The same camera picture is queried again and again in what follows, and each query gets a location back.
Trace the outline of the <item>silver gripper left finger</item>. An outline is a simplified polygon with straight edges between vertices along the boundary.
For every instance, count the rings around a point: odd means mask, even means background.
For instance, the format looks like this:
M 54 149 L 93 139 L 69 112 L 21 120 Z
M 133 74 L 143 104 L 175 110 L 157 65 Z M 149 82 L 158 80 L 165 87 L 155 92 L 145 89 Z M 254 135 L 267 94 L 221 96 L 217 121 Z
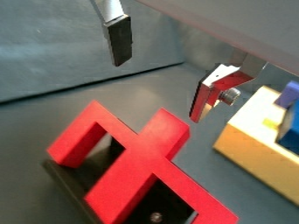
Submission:
M 133 58 L 131 17 L 125 13 L 121 0 L 90 0 L 102 21 L 113 64 L 122 66 Z

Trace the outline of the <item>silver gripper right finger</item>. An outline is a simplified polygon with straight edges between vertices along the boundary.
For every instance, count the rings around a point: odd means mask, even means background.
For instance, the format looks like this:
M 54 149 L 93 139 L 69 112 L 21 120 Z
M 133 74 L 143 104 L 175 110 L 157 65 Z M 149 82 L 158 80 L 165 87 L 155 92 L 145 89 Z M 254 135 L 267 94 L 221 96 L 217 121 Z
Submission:
M 263 71 L 267 61 L 235 49 L 227 63 L 215 67 L 201 79 L 191 103 L 190 118 L 197 123 L 218 105 L 230 106 L 239 98 L 238 86 L 253 81 Z

